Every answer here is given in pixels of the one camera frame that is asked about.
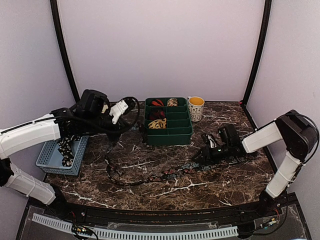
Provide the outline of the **dark floral necktie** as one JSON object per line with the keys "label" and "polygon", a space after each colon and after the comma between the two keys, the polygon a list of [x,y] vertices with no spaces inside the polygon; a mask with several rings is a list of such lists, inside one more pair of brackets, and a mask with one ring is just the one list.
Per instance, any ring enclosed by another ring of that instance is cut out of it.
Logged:
{"label": "dark floral necktie", "polygon": [[227,159],[222,159],[219,163],[214,163],[214,164],[207,164],[207,163],[202,164],[202,163],[197,163],[191,160],[191,162],[188,162],[184,165],[170,168],[166,171],[163,171],[161,174],[158,174],[158,175],[153,174],[146,179],[138,180],[135,182],[124,182],[124,181],[115,179],[114,175],[117,174],[118,176],[120,176],[121,175],[120,172],[111,164],[111,161],[108,156],[105,157],[105,161],[107,163],[106,173],[108,178],[118,186],[131,187],[131,186],[139,186],[139,185],[148,184],[148,183],[163,182],[166,180],[170,180],[170,179],[185,176],[185,175],[205,172],[205,171],[212,170],[218,166],[237,165],[240,163],[239,158],[243,158],[243,157],[230,157]]}

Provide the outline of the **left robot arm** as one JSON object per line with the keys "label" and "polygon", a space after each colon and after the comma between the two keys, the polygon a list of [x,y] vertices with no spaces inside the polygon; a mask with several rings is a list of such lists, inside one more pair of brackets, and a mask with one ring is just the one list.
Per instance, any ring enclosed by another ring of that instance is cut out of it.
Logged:
{"label": "left robot arm", "polygon": [[59,108],[35,120],[2,129],[0,185],[34,198],[50,206],[58,217],[67,218],[71,208],[65,203],[61,190],[19,169],[10,156],[41,143],[70,137],[106,134],[110,141],[115,141],[134,126],[122,116],[139,107],[139,101],[133,96],[111,104],[106,94],[86,89],[79,101],[69,108]]}

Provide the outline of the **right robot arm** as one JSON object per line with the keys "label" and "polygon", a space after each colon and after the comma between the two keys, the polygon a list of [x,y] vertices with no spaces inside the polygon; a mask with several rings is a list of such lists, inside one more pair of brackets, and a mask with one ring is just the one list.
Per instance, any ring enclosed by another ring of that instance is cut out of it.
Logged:
{"label": "right robot arm", "polygon": [[314,121],[294,109],[245,138],[240,138],[232,123],[220,127],[218,134],[222,144],[209,134],[204,135],[205,146],[192,157],[193,161],[201,165],[218,164],[221,160],[244,157],[276,142],[284,142],[283,161],[264,190],[272,199],[295,181],[301,168],[313,157],[312,150],[320,143],[320,131]]}

